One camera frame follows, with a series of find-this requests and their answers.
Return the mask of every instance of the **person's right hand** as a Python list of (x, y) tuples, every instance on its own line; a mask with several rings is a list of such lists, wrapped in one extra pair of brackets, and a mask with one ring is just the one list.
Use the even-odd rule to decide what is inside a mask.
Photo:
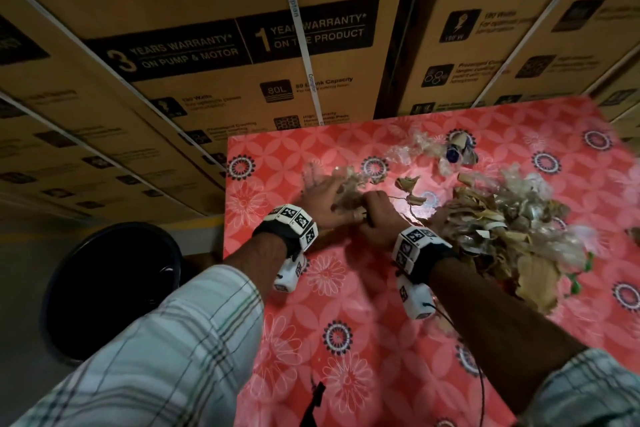
[(411, 223), (400, 216), (384, 191), (366, 192), (364, 207), (368, 220), (360, 225), (360, 231), (372, 245), (391, 252), (397, 236)]

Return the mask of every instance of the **black plastic tub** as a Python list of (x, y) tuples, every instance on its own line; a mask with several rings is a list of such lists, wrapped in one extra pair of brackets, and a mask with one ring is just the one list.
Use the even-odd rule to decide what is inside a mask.
[(163, 229), (119, 223), (73, 249), (51, 277), (40, 328), (50, 351), (76, 366), (180, 286), (182, 255)]

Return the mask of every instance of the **floor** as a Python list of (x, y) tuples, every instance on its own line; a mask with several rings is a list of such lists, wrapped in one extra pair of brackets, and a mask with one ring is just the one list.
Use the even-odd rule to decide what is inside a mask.
[[(164, 227), (183, 255), (221, 252), (222, 216)], [(94, 229), (53, 221), (34, 229), (0, 227), (0, 426), (11, 424), (71, 372), (46, 350), (40, 303), (59, 261)]]

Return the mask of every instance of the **checkered sleeve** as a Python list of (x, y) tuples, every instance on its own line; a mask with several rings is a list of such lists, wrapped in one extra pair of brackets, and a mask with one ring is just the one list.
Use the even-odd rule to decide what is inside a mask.
[(640, 425), (640, 377), (603, 350), (585, 350), (542, 384), (523, 426)]
[(264, 306), (242, 272), (214, 266), (132, 323), (14, 425), (233, 425)]

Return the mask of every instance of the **red floral tablecloth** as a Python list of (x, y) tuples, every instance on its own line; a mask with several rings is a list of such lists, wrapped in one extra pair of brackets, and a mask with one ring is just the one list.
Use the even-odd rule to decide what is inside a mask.
[[(451, 196), (455, 176), (432, 175), (427, 157), (409, 168), (385, 155), (414, 131), (445, 142), (457, 130), (474, 140), (476, 170), (496, 175), (518, 162), (524, 172), (540, 172), (556, 198), (571, 206), (568, 222), (598, 230), (588, 244), (597, 255), (593, 272), (580, 276), (582, 292), (562, 300), (550, 318), (640, 372), (640, 249), (624, 232), (640, 225), (640, 164), (588, 98), (232, 137), (225, 254), (273, 207), (294, 199), (307, 162), (327, 174), (337, 165), (387, 173), (376, 188), (390, 196), (404, 195), (394, 187), (398, 176), (420, 174), (414, 193), (427, 197), (419, 213), (428, 216)], [(393, 202), (407, 214), (404, 201)], [(266, 305), (262, 345), (238, 398), (236, 425), (299, 425), (312, 379), (327, 386), (314, 413), (320, 426), (478, 425), (473, 357), (432, 318), (406, 317), (387, 257), (355, 241), (308, 258), (295, 292), (273, 293)], [(484, 425), (510, 425), (513, 416), (486, 386)]]

